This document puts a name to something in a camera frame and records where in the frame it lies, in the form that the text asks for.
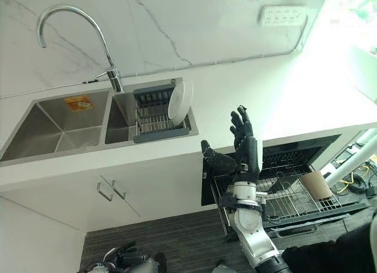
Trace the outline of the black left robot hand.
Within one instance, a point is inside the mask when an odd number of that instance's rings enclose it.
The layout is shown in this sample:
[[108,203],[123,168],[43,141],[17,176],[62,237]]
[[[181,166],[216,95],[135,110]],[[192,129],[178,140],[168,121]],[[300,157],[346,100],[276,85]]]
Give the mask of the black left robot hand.
[[148,258],[149,254],[141,252],[137,248],[136,241],[131,241],[118,248],[111,249],[105,254],[102,261],[112,269],[116,269],[142,264]]

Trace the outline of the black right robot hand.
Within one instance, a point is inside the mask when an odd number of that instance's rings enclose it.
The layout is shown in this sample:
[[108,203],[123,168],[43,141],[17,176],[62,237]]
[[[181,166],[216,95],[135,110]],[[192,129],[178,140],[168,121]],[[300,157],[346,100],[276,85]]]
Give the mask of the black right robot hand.
[[207,140],[202,140],[201,151],[204,160],[219,174],[240,175],[245,181],[257,180],[262,168],[262,143],[254,136],[245,106],[238,106],[230,116],[232,123],[230,132],[234,136],[234,157],[215,151]]

